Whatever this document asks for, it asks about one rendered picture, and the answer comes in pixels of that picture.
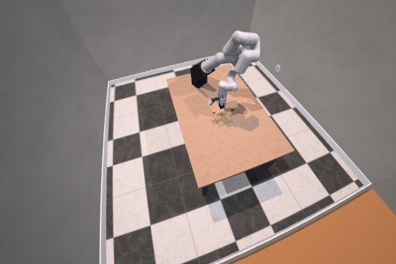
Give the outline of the tan flat mat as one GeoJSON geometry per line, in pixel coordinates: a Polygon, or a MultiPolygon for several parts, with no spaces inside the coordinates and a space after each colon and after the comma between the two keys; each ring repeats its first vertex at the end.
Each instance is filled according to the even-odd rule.
{"type": "Polygon", "coordinates": [[[219,112],[213,115],[219,126],[232,122],[232,119],[226,111],[219,112]]]}

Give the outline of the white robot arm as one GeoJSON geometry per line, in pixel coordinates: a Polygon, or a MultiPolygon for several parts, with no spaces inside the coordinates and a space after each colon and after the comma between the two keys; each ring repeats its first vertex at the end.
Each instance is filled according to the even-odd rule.
{"type": "Polygon", "coordinates": [[[221,64],[233,63],[238,57],[239,59],[235,68],[228,72],[226,80],[219,82],[218,96],[221,98],[226,97],[227,91],[237,91],[238,84],[234,78],[236,74],[244,74],[251,62],[257,62],[259,60],[259,35],[257,33],[244,33],[237,30],[223,48],[223,52],[217,53],[211,59],[209,57],[205,58],[206,60],[201,64],[202,71],[208,74],[212,69],[217,68],[221,64]],[[243,51],[242,45],[250,46],[250,50],[243,51]]]}

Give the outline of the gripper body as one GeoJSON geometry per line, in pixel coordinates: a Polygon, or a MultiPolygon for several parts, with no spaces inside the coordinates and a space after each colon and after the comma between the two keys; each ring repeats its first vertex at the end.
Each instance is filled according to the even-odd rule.
{"type": "MultiPolygon", "coordinates": [[[[218,97],[219,97],[219,96],[218,96],[218,97]]],[[[226,97],[225,97],[225,98],[219,97],[219,103],[220,103],[221,106],[222,106],[223,104],[226,105],[226,102],[227,102],[227,98],[226,98],[226,97]]]]}

